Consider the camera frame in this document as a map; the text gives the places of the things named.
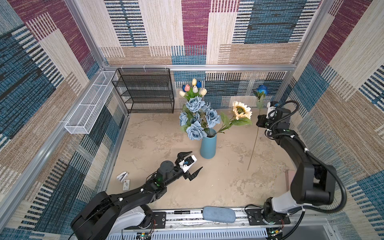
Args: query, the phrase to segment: black wire shelf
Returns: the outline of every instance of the black wire shelf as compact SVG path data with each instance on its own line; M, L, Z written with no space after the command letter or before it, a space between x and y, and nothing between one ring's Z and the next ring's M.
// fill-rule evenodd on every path
M173 113L175 99L168 68L119 68L112 81L129 113Z

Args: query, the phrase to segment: blue rose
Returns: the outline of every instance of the blue rose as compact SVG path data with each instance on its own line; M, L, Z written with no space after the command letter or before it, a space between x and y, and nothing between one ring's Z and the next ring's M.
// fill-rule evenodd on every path
M198 121L199 123L201 123L201 118L200 118L200 114L199 113L196 113L193 118L191 119L191 124L194 124L196 121Z
M186 112L181 112L180 116L179 116L179 119L180 119L180 126L186 125L187 121L188 121L187 113Z
M211 110L211 103L209 104L205 104L202 108L201 108L201 111L206 113L208 112L209 110Z
M264 85L260 85L258 88L257 88L257 94L260 96L262 94L265 94L267 95L268 94L268 88Z
M191 140L200 140L207 136L207 133L204 132L204 128L201 127L201 124L198 121L188 127L186 131Z
M201 97L197 96L197 97L191 98L185 105L187 106L189 111L195 113L198 110L200 110L202 106L205 105L205 102L202 101Z
M217 115L217 111L213 109L206 112L205 119L207 120L208 128L213 128L221 121L221 117Z

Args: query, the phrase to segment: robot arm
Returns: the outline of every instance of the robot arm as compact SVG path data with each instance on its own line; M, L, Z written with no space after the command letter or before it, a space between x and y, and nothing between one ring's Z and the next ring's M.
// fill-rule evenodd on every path
M71 222L77 239L106 239L110 232L130 226L142 225L145 228L149 225L152 211L146 204L161 198L167 192L167 186L181 176L192 181L202 169L189 173L188 169L197 161L194 155L184 159L191 153L178 153L175 166L171 161L162 162L141 187L121 194L96 194ZM119 224L120 219L124 219L123 225Z
M282 108L287 103L295 103L295 111L291 113L290 110ZM288 153L297 171L290 191L266 200L263 207L264 220L274 223L276 219L301 209L312 209L324 213L341 210L346 204L346 192L336 174L336 169L313 156L298 134L289 129L290 116L298 110L298 103L288 101L283 105L278 106L277 102L268 103L267 114L258 116L257 126L267 128L265 135L275 140ZM332 204L336 182L342 195L339 206L331 210L314 207Z

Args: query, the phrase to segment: concrete floor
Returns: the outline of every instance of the concrete floor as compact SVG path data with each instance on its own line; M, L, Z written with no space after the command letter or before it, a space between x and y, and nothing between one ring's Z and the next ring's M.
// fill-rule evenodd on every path
M229 109L219 110L219 114L221 111L231 116ZM203 166L199 175L193 181L180 178L170 184L161 199L149 204L152 209L262 205L268 197L281 195L286 192L285 171L294 166L288 154L264 136L264 128L259 129L247 170L257 134L259 110L252 111L253 125L232 126L225 134L218 134L216 155L212 159L201 157L201 141L192 141L181 132L180 111L131 114L107 193L122 192L122 183L116 176L123 171L129 173L131 190L141 186L162 161L174 162L177 153L193 151L198 161L190 172Z

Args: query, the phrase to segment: white tulip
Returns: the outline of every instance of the white tulip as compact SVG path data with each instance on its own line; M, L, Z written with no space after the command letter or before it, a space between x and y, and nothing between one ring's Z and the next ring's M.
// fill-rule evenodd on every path
M205 96L207 94L207 90L205 88L200 89L200 95Z

